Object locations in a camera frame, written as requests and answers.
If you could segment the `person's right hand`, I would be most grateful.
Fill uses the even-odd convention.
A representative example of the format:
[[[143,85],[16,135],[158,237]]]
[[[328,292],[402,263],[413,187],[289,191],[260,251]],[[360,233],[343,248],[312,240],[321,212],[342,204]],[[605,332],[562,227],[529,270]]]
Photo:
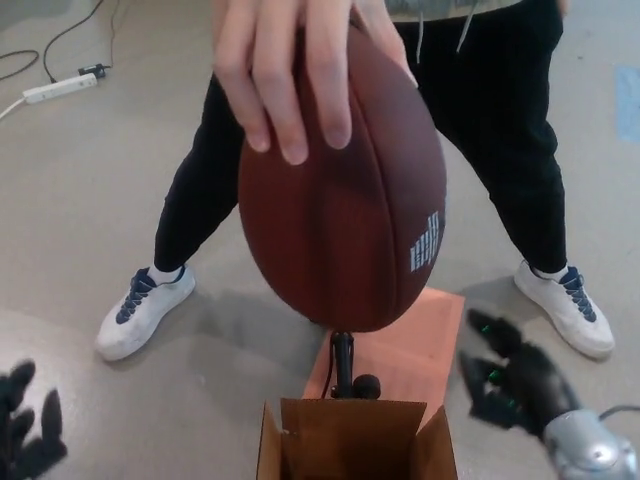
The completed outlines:
[[[344,148],[351,138],[347,41],[351,22],[401,69],[404,44],[382,1],[214,1],[213,71],[249,145],[265,152],[273,142],[299,165],[308,142],[293,79],[296,35],[305,54],[326,143]]]

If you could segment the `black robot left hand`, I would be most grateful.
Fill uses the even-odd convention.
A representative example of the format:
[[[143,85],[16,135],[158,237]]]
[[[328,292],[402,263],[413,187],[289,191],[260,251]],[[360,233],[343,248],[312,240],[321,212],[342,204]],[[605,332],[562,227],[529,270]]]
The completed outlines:
[[[33,360],[16,364],[1,374],[1,478],[38,479],[68,453],[62,440],[63,419],[59,393],[48,392],[40,416],[40,435],[31,438],[36,422],[32,408],[21,410],[36,372]]]

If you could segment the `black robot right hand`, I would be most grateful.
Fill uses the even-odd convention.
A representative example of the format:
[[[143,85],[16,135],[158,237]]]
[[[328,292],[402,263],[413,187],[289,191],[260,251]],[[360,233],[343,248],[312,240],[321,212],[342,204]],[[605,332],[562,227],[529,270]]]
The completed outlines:
[[[503,317],[477,309],[467,323],[501,361],[461,351],[459,370],[471,400],[469,416],[509,430],[520,427],[541,438],[557,417],[582,408],[560,369],[539,346],[525,341]]]

